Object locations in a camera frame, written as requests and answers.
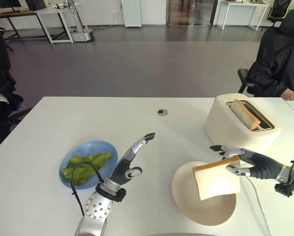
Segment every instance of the bread slice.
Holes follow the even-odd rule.
[[[240,158],[234,156],[221,161],[193,168],[201,200],[240,192],[240,178],[226,169],[239,166]]]
[[[261,123],[260,120],[250,113],[238,99],[233,101],[230,109],[240,121],[252,131]]]

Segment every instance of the lettuce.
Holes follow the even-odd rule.
[[[110,152],[106,154],[99,153],[97,155],[87,155],[83,158],[80,158],[80,156],[73,156],[69,160],[66,168],[63,169],[63,175],[65,178],[70,180],[74,167],[83,161],[91,162],[99,170],[101,167],[103,167],[104,162],[108,160],[111,156],[112,153]],[[95,171],[91,165],[81,165],[77,167],[77,169],[74,171],[74,184],[79,185],[81,183],[84,183],[94,174]]]

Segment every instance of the computer monitor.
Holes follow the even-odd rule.
[[[0,0],[0,8],[12,8],[15,11],[14,7],[21,7],[18,0]]]

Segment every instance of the white toaster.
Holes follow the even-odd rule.
[[[251,131],[230,110],[234,99],[241,103],[261,123]],[[279,135],[279,126],[251,99],[241,93],[217,96],[208,114],[205,130],[214,145],[230,145],[261,152]]]

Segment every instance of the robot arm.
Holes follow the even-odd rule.
[[[227,170],[237,176],[250,176],[260,179],[275,179],[279,184],[275,185],[275,191],[287,197],[294,193],[294,160],[292,165],[285,166],[267,156],[252,152],[244,148],[236,148],[226,145],[214,145],[210,147],[214,151],[219,151],[223,158],[238,156],[242,161],[253,167],[237,168],[227,166]]]
[[[126,195],[121,185],[129,182],[133,177],[142,173],[140,167],[130,168],[132,160],[138,150],[148,141],[152,140],[155,133],[147,134],[134,143],[123,155],[112,174],[99,183],[95,192],[88,198],[85,206],[85,215],[80,220],[75,236],[102,236],[107,225],[113,202],[121,202]]]

